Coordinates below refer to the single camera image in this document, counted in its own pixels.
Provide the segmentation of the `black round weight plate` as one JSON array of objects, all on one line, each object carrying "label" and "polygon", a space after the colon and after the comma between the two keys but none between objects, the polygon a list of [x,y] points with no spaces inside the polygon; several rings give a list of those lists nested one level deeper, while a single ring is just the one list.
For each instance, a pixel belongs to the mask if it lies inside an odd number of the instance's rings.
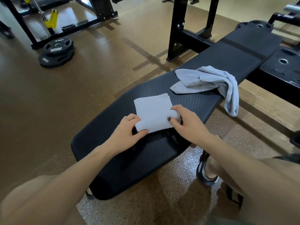
[{"label": "black round weight plate", "polygon": [[235,30],[242,28],[242,27],[255,27],[255,28],[262,28],[264,30],[267,30],[268,32],[272,32],[273,25],[262,20],[253,20],[249,22],[240,22],[235,27]]}]

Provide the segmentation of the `light grey cloth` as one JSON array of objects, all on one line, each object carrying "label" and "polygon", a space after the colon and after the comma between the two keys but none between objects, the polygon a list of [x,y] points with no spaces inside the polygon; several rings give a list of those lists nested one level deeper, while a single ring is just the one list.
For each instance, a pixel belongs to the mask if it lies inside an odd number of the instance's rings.
[{"label": "light grey cloth", "polygon": [[180,115],[176,110],[171,110],[172,102],[167,93],[142,97],[134,100],[137,116],[141,121],[137,122],[135,128],[137,132],[148,130],[153,133],[163,129],[172,128],[168,118],[175,118],[181,121]]}]

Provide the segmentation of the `chrome barbell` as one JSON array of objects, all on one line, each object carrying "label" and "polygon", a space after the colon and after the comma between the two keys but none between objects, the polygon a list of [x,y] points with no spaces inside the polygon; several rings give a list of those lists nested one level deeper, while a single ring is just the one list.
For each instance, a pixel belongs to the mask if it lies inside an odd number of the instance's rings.
[{"label": "chrome barbell", "polygon": [[296,4],[288,4],[283,10],[293,14],[300,14],[300,0]]}]

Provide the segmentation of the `black machine foot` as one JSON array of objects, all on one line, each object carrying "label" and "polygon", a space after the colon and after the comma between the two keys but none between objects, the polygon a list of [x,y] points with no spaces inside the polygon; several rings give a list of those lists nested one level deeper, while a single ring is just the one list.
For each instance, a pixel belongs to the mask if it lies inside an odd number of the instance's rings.
[{"label": "black machine foot", "polygon": [[1,20],[0,20],[0,33],[6,38],[6,39],[13,39],[15,36],[11,31],[11,28],[6,26]]}]

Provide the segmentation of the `person's right hand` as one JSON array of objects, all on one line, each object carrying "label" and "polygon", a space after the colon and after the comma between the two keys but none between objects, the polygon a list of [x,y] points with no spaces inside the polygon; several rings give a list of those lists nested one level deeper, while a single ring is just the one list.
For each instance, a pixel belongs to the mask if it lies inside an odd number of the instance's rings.
[{"label": "person's right hand", "polygon": [[218,139],[218,136],[211,134],[204,123],[200,120],[196,113],[183,107],[182,105],[175,105],[171,110],[176,110],[180,115],[181,120],[178,121],[187,127],[186,140],[189,142],[205,148],[206,145],[211,144]]}]

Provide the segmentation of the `black upright bench frame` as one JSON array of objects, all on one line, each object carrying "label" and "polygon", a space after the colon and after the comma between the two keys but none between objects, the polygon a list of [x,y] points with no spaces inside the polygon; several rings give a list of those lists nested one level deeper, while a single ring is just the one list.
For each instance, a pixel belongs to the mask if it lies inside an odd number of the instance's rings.
[{"label": "black upright bench frame", "polygon": [[184,29],[188,0],[174,0],[170,40],[166,58],[168,62],[176,60],[188,50],[201,53],[213,45],[214,42],[210,40],[210,37],[212,36],[211,32],[218,3],[219,0],[211,0],[206,27],[194,33]]}]

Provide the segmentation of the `large black weight plate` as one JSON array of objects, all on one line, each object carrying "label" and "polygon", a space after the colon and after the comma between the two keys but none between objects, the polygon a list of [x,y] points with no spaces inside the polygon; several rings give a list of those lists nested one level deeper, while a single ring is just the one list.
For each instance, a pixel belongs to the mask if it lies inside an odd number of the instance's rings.
[{"label": "large black weight plate", "polygon": [[74,54],[74,49],[58,56],[48,56],[43,53],[39,55],[38,62],[44,68],[56,68],[68,63],[73,58]]}]

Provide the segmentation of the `chrome rack bar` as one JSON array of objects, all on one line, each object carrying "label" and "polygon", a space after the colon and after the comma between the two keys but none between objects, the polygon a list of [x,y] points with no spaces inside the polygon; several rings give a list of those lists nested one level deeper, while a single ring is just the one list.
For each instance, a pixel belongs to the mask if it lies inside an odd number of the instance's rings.
[{"label": "chrome rack bar", "polygon": [[47,22],[48,19],[47,19],[47,17],[45,16],[44,12],[42,11],[42,9],[41,9],[40,5],[38,4],[37,0],[32,0],[32,1],[34,2],[34,4],[35,4],[35,6],[36,6],[36,8],[37,8],[37,10],[38,10],[38,12],[39,12],[39,14],[40,14],[41,17],[43,18],[43,21],[44,21],[44,22]]}]

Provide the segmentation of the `crumpled grey towel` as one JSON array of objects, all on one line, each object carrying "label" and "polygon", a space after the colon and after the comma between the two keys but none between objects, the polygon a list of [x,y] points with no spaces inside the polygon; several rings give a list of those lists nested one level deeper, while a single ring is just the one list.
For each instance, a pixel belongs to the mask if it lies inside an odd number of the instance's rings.
[{"label": "crumpled grey towel", "polygon": [[200,67],[196,70],[177,69],[175,74],[179,82],[170,87],[175,94],[194,94],[217,89],[225,98],[226,112],[232,117],[238,115],[238,83],[233,75],[212,66]]}]

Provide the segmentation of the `small black weight plate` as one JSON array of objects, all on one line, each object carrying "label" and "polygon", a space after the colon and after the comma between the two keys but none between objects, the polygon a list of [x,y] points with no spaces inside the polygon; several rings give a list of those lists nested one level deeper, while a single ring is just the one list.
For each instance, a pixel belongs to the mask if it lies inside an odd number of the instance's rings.
[{"label": "small black weight plate", "polygon": [[74,41],[69,37],[62,37],[48,42],[43,47],[43,52],[51,57],[63,55],[73,49]]}]

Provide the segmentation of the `blue black right sandal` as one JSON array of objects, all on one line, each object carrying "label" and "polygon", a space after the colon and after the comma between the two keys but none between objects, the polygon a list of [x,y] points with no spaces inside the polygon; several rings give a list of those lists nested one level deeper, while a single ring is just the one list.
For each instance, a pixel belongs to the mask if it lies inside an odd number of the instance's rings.
[{"label": "blue black right sandal", "polygon": [[203,150],[200,156],[199,164],[197,166],[196,176],[203,184],[212,186],[219,180],[219,176],[215,176],[215,178],[209,178],[205,174],[204,167],[209,156],[210,154]]}]

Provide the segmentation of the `black padded workout bench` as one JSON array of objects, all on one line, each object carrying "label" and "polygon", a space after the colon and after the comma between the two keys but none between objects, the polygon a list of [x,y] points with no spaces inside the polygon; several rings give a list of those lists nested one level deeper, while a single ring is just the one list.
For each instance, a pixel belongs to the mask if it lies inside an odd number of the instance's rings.
[{"label": "black padded workout bench", "polygon": [[[283,38],[259,27],[242,27],[194,56],[177,69],[196,70],[212,66],[235,77],[240,84],[258,69],[279,47]],[[222,97],[216,89],[176,95],[170,87],[178,82],[175,70],[141,83],[122,94],[110,106],[78,132],[71,149],[77,161],[104,143],[120,120],[135,113],[134,99],[168,93],[172,104],[181,104],[195,112],[205,123]],[[158,168],[172,161],[190,145],[174,128],[147,134],[133,147],[116,155],[97,174],[89,188],[99,200],[111,199]]]}]

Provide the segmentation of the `person's right forearm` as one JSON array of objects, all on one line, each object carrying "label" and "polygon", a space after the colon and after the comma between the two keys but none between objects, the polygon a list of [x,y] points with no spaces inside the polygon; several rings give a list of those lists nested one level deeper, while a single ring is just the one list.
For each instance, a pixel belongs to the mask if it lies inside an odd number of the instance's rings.
[{"label": "person's right forearm", "polygon": [[197,142],[225,171],[243,196],[240,219],[251,225],[300,225],[300,164],[278,158],[256,159],[209,134]]}]

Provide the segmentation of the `black power rack frame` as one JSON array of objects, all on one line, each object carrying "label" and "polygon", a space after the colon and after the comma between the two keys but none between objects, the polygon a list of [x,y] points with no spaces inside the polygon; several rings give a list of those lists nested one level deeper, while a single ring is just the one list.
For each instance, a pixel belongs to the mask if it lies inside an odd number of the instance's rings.
[{"label": "black power rack frame", "polygon": [[78,23],[71,23],[69,25],[62,26],[61,32],[57,32],[55,31],[56,29],[48,29],[43,21],[43,18],[41,17],[43,25],[46,27],[46,36],[37,39],[25,22],[26,16],[39,14],[34,2],[32,0],[0,0],[0,4],[3,4],[8,8],[17,23],[21,26],[31,41],[31,47],[34,50],[41,49],[44,45],[52,40],[69,36],[80,30],[84,30],[90,26],[118,16],[118,12],[114,11],[110,0],[37,0],[37,2],[47,19],[50,18],[52,9],[58,10],[58,7],[69,4],[70,2],[75,2],[87,8],[89,11],[92,11],[95,15],[95,19],[86,19]]}]

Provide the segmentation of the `person's left forearm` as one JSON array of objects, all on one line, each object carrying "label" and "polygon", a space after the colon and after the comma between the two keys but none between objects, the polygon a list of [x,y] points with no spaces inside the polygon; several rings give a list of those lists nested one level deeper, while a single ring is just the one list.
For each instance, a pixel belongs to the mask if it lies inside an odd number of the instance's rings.
[{"label": "person's left forearm", "polygon": [[43,189],[0,221],[0,225],[61,225],[110,159],[100,146],[57,175]]}]

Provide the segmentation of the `yellow rack attachment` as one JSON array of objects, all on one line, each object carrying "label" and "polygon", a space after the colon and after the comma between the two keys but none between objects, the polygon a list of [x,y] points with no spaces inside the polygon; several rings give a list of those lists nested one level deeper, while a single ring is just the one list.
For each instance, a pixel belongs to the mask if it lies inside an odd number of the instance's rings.
[{"label": "yellow rack attachment", "polygon": [[46,18],[46,20],[44,20],[44,23],[48,29],[57,28],[58,15],[59,15],[58,10],[55,9],[51,10],[50,18],[49,19]]}]

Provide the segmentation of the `black square weight plate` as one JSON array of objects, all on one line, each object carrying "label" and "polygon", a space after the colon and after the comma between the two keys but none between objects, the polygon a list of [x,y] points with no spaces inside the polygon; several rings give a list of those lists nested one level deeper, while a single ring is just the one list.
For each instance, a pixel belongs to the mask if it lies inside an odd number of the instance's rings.
[{"label": "black square weight plate", "polygon": [[300,89],[300,52],[279,46],[261,66],[265,71],[281,80],[291,83]]}]

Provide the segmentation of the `person's left hand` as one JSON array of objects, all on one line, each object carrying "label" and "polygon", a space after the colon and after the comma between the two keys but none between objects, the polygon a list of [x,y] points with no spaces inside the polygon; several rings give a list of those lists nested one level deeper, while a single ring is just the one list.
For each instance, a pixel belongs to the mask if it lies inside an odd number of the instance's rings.
[{"label": "person's left hand", "polygon": [[111,136],[100,146],[105,158],[111,159],[135,145],[131,144],[131,136],[132,130],[139,121],[141,119],[133,113],[122,118]]}]

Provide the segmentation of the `person's right leg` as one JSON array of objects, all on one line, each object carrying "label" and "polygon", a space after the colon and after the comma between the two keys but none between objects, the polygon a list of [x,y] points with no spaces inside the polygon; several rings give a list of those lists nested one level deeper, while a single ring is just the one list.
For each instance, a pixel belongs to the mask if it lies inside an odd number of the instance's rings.
[{"label": "person's right leg", "polygon": [[300,225],[300,164],[277,158],[256,160],[256,166],[228,174],[209,156],[204,171],[219,176],[243,197],[239,220],[251,225]]}]

